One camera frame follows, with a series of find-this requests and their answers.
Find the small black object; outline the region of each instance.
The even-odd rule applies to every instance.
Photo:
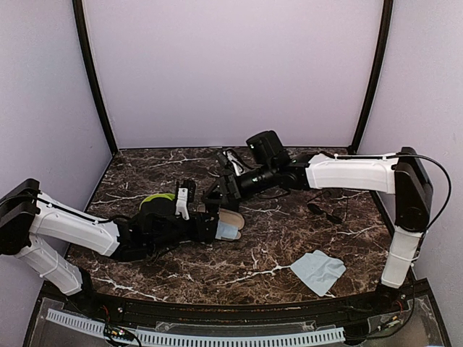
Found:
[[[342,224],[344,222],[340,217],[337,217],[335,215],[332,215],[332,214],[326,212],[325,210],[322,210],[320,208],[320,206],[318,206],[316,204],[308,203],[307,208],[310,210],[311,213],[313,213],[315,215],[322,215],[322,214],[325,213],[326,214],[326,219],[329,220],[330,222],[332,222],[333,224]]]
[[[288,195],[291,194],[291,190],[289,189],[283,189],[284,193],[278,194],[278,195],[273,195],[271,197],[267,196],[262,196],[262,192],[258,194],[258,198],[262,200],[273,200],[273,199],[279,199],[280,197],[287,197]]]

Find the black vertical post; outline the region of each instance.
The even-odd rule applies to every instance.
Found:
[[[103,127],[104,136],[108,143],[111,153],[117,153],[117,144],[114,139],[114,134],[109,123],[108,114],[104,107],[103,98],[101,96],[100,85],[96,77],[95,65],[93,63],[92,51],[90,50],[90,41],[88,40],[87,26],[85,25],[84,9],[82,0],[72,0],[74,7],[75,24],[77,26],[77,34],[79,35],[80,49],[84,60],[85,70],[87,71],[87,78],[92,90],[93,100],[95,107],[100,118],[101,126]]]
[[[386,52],[386,43],[388,40],[389,27],[391,25],[393,4],[394,0],[384,0],[383,3],[383,14],[381,16],[378,42],[376,44],[375,58],[373,59],[370,80],[368,81],[367,92],[365,94],[365,99],[363,101],[362,110],[360,112],[352,144],[347,148],[350,154],[355,154],[359,150],[363,134],[365,133],[365,128],[367,127],[368,117],[375,98],[376,88],[381,74],[381,67],[383,66],[384,54]]]

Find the gray cloth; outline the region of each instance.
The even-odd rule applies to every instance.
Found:
[[[342,260],[318,250],[304,254],[290,268],[318,296],[324,296],[346,271]]]
[[[235,240],[238,236],[238,227],[224,223],[221,220],[217,225],[216,239],[218,240]]]

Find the brown marble surface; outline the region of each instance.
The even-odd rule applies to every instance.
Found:
[[[88,212],[101,217],[133,215],[144,197],[174,192],[176,181],[183,179],[197,182],[199,200],[219,173],[217,150],[123,150],[106,172]],[[319,150],[289,148],[292,155]],[[237,152],[252,162],[246,148]],[[328,296],[374,290],[391,239],[369,192],[333,189],[331,197],[313,201],[341,217],[348,202],[347,219],[341,225],[307,209],[306,202],[318,193],[293,192],[278,200],[243,203],[240,212],[246,225],[239,241],[187,241],[157,260],[131,263],[72,246],[67,259],[88,270],[95,288],[105,294],[183,304],[277,304],[319,299],[289,269],[304,253],[319,249],[341,259],[347,268]]]

